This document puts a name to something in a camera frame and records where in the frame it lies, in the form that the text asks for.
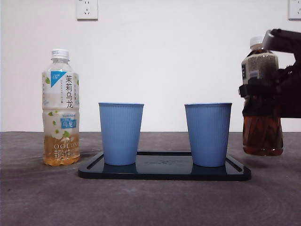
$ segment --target electrical outlet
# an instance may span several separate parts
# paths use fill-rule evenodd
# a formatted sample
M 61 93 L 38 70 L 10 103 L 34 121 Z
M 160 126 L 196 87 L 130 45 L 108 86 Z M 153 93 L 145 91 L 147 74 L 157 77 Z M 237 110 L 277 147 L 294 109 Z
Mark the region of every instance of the electrical outlet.
M 301 20 L 301 0 L 288 0 L 288 19 Z
M 98 0 L 77 0 L 78 20 L 98 20 Z

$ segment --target tray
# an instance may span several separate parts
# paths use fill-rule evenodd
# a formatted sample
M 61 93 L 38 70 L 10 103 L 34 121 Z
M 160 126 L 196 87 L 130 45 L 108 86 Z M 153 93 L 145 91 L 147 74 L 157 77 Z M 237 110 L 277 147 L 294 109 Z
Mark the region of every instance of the tray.
M 192 163 L 191 152 L 137 152 L 136 163 L 111 166 L 103 151 L 79 167 L 79 177 L 89 179 L 220 180 L 245 181 L 251 171 L 227 155 L 225 166 L 202 167 Z

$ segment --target table surface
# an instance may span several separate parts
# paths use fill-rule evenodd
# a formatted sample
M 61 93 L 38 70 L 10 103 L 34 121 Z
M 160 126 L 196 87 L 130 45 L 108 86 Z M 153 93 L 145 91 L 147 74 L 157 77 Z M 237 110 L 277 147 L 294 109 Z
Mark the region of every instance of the table surface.
M 80 133 L 81 159 L 42 163 L 43 134 L 2 132 L 1 225 L 301 225 L 301 133 L 284 133 L 281 156 L 245 154 L 231 132 L 228 154 L 252 179 L 168 181 L 83 179 L 79 165 L 102 150 L 101 133 Z M 140 151 L 190 151 L 186 132 L 143 132 Z

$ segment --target bottle cap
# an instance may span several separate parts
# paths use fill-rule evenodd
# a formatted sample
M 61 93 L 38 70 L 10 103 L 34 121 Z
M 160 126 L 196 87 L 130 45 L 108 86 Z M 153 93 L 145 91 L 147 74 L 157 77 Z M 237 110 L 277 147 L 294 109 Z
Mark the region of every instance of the bottle cap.
M 65 49 L 59 49 L 59 48 L 53 49 L 51 59 L 57 59 L 57 58 L 69 60 L 69 51 Z
M 263 42 L 264 35 L 256 35 L 250 39 L 250 47 Z

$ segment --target bottle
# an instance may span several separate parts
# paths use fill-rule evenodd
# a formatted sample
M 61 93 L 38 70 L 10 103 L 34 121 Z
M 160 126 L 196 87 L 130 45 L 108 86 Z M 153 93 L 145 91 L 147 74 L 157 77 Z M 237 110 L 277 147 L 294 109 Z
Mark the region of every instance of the bottle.
M 69 66 L 69 52 L 52 50 L 52 64 L 42 73 L 42 108 L 46 165 L 79 160 L 79 76 Z
M 272 84 L 271 76 L 278 69 L 278 57 L 263 48 L 264 36 L 255 36 L 250 40 L 250 54 L 242 62 L 243 84 L 253 81 L 262 85 Z M 249 102 L 253 105 L 264 104 L 261 96 L 246 96 L 245 107 Z M 259 110 L 256 114 L 244 115 L 243 149 L 254 155 L 276 156 L 283 152 L 283 137 L 279 109 L 275 107 L 269 114 Z

